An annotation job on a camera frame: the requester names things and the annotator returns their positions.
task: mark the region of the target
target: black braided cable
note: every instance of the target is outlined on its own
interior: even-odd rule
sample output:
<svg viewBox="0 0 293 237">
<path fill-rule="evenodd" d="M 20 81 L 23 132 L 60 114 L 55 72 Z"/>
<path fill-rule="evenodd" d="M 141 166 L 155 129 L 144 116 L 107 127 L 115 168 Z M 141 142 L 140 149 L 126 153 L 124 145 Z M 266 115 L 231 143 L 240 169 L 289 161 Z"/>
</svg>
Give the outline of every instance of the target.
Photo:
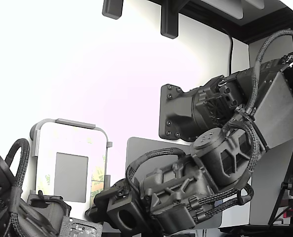
<svg viewBox="0 0 293 237">
<path fill-rule="evenodd" d="M 264 54 L 268 48 L 268 46 L 278 37 L 281 36 L 293 36 L 293 30 L 281 30 L 277 31 L 276 33 L 272 34 L 263 44 L 263 46 L 260 48 L 256 61 L 255 61 L 255 66 L 252 71 L 252 92 L 251 92 L 251 97 L 246 105 L 246 113 L 250 114 L 253 111 L 253 108 L 256 103 L 257 99 L 257 93 L 258 93 L 258 82 L 259 82 L 259 75 L 260 75 L 260 65 L 263 60 Z"/>
<path fill-rule="evenodd" d="M 244 187 L 244 189 L 247 191 L 247 195 L 250 196 L 250 200 L 251 200 L 252 197 L 254 196 L 254 190 L 253 190 L 253 188 L 251 187 L 251 185 L 246 184 L 245 187 Z M 232 198 L 232 199 L 230 199 L 230 200 L 228 200 L 228 201 L 226 201 L 226 202 L 218 205 L 217 207 L 215 207 L 215 208 L 213 208 L 211 210 L 206 211 L 205 212 L 205 216 L 212 217 L 215 214 L 217 214 L 219 212 L 222 212 L 222 211 L 224 211 L 224 210 L 226 210 L 226 209 L 228 209 L 228 208 L 230 208 L 232 206 L 242 205 L 242 204 L 244 205 L 245 203 L 241 203 L 240 200 L 239 200 L 239 198 L 238 198 L 238 196 L 237 196 L 235 198 Z"/>
<path fill-rule="evenodd" d="M 238 199 L 237 199 L 237 197 L 235 197 L 233 199 L 230 199 L 230 200 L 228 200 L 228 201 L 220 204 L 219 206 L 217 206 L 217 207 L 215 207 L 215 208 L 213 208 L 211 210 L 206 211 L 205 212 L 205 215 L 207 217 L 212 217 L 215 214 L 217 214 L 219 212 L 222 212 L 222 211 L 224 211 L 224 210 L 226 210 L 226 209 L 228 209 L 228 208 L 230 208 L 232 206 L 236 206 L 236 205 L 238 205 Z"/>
<path fill-rule="evenodd" d="M 23 185 L 24 176 L 25 176 L 28 162 L 29 162 L 30 145 L 28 140 L 18 139 L 10 148 L 7 157 L 13 159 L 15 154 L 20 148 L 21 148 L 21 155 L 20 155 L 19 167 L 16 173 L 16 182 L 14 183 L 13 186 L 21 188 Z M 19 225 L 18 213 L 10 212 L 10 219 L 6 228 L 5 235 L 7 235 L 7 232 L 9 231 L 8 226 L 9 228 L 12 226 L 18 236 L 25 237 L 25 234 L 23 233 Z"/>
</svg>

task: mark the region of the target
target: mounting bracket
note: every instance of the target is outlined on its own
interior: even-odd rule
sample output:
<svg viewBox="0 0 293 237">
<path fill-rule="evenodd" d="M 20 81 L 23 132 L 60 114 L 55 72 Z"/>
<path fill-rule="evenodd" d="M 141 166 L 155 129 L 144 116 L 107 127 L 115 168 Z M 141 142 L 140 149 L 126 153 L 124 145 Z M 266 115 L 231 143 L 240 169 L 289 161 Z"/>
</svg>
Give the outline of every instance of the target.
<svg viewBox="0 0 293 237">
<path fill-rule="evenodd" d="M 178 36 L 179 12 L 189 0 L 162 0 L 161 34 L 174 39 Z M 104 0 L 102 15 L 119 19 L 122 16 L 123 0 Z"/>
<path fill-rule="evenodd" d="M 161 34 L 174 39 L 178 36 L 179 12 L 189 0 L 163 0 Z"/>
<path fill-rule="evenodd" d="M 123 0 L 104 0 L 102 15 L 118 20 L 122 16 Z"/>
</svg>

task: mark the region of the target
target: wire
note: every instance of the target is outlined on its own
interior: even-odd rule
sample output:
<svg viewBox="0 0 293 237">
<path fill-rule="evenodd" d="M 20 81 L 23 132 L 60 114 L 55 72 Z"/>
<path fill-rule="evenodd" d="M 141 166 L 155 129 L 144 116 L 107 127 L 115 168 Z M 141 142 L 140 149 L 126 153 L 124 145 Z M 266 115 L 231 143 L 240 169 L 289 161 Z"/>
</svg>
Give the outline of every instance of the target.
<svg viewBox="0 0 293 237">
<path fill-rule="evenodd" d="M 12 147 L 9 150 L 9 153 L 7 155 L 7 159 L 13 160 L 15 154 L 17 151 L 21 148 L 21 154 L 20 154 L 20 161 L 19 161 L 19 167 L 16 173 L 16 182 L 14 183 L 13 187 L 19 187 L 21 188 L 23 185 L 24 176 L 27 170 L 28 162 L 29 162 L 29 153 L 30 153 L 30 145 L 28 140 L 26 139 L 18 139 L 15 141 L 15 143 L 12 145 Z M 14 189 L 11 190 L 10 196 L 13 196 Z M 6 231 L 4 233 L 4 236 L 7 235 L 9 228 L 13 227 L 16 233 L 20 237 L 24 237 L 24 233 L 22 232 L 19 220 L 18 220 L 18 213 L 10 212 L 10 219 L 7 224 Z"/>
<path fill-rule="evenodd" d="M 256 103 L 257 93 L 258 93 L 258 82 L 259 82 L 259 74 L 260 74 L 260 65 L 263 60 L 264 54 L 268 48 L 268 46 L 278 37 L 281 36 L 293 36 L 293 30 L 281 30 L 277 31 L 276 33 L 272 34 L 260 48 L 256 60 L 255 66 L 252 71 L 252 92 L 251 97 L 245 107 L 246 113 L 250 114 L 253 111 L 253 108 Z"/>
<path fill-rule="evenodd" d="M 279 213 L 273 220 L 272 222 L 270 222 L 269 227 L 271 227 L 276 221 L 277 219 L 284 214 L 286 211 L 288 211 L 289 209 L 291 209 L 293 207 L 293 203 L 290 204 L 288 207 L 286 207 L 281 213 Z"/>
<path fill-rule="evenodd" d="M 233 43 L 233 38 L 232 36 L 230 35 L 230 33 L 222 28 L 222 30 L 224 30 L 226 32 L 226 34 L 228 35 L 229 39 L 230 39 L 230 54 L 229 54 L 229 75 L 232 74 L 232 55 L 233 55 L 233 46 L 234 46 L 234 43 Z"/>
</svg>

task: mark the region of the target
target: black cable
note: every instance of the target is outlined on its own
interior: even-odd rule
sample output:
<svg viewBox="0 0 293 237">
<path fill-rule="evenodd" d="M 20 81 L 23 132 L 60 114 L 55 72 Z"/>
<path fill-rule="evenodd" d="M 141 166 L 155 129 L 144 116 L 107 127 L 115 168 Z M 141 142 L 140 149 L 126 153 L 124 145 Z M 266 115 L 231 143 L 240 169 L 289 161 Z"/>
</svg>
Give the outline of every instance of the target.
<svg viewBox="0 0 293 237">
<path fill-rule="evenodd" d="M 293 207 L 293 203 L 290 204 L 288 207 L 286 207 L 282 212 L 280 212 L 273 220 L 272 222 L 270 222 L 269 227 L 271 227 L 276 221 L 277 219 L 284 214 L 286 211 L 288 211 L 289 209 L 291 209 Z"/>
<path fill-rule="evenodd" d="M 18 139 L 15 141 L 15 143 L 12 145 L 12 147 L 9 150 L 9 153 L 7 155 L 7 158 L 9 160 L 13 160 L 15 154 L 17 151 L 21 148 L 21 154 L 20 154 L 20 161 L 19 161 L 19 167 L 16 173 L 16 182 L 13 184 L 13 187 L 19 187 L 21 188 L 23 185 L 24 176 L 27 170 L 28 162 L 29 162 L 29 153 L 30 153 L 30 145 L 28 140 L 26 139 Z M 20 195 L 21 193 L 15 193 L 17 189 L 12 188 L 11 189 L 11 197 L 17 198 L 17 195 Z M 10 210 L 10 219 L 9 223 L 7 224 L 6 232 L 4 233 L 4 236 L 7 235 L 9 228 L 13 227 L 15 232 L 20 236 L 24 237 L 24 233 L 22 232 L 19 220 L 18 220 L 18 213 L 12 212 Z"/>
<path fill-rule="evenodd" d="M 224 28 L 222 28 L 222 30 L 224 30 L 226 32 L 227 36 L 230 39 L 229 75 L 231 75 L 232 74 L 232 55 L 233 55 L 233 46 L 234 46 L 234 43 L 233 43 L 233 38 L 230 35 L 230 33 L 226 29 L 224 29 Z"/>
</svg>

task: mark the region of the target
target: white background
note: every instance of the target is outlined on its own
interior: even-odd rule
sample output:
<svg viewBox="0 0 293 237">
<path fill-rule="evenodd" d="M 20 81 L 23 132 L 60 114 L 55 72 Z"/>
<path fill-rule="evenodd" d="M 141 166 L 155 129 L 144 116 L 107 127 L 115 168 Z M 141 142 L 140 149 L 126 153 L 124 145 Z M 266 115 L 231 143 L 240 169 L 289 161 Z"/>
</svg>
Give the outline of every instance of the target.
<svg viewBox="0 0 293 237">
<path fill-rule="evenodd" d="M 159 140 L 162 85 L 187 91 L 228 74 L 227 35 L 180 15 L 179 37 L 171 40 L 160 34 L 159 5 L 125 0 L 123 16 L 113 20 L 102 16 L 102 4 L 0 1 L 2 157 L 42 119 L 94 123 L 113 142 L 113 184 L 124 177 L 129 137 Z M 234 40 L 233 72 L 248 67 L 248 45 Z M 35 184 L 35 163 L 30 159 L 26 191 Z"/>
</svg>

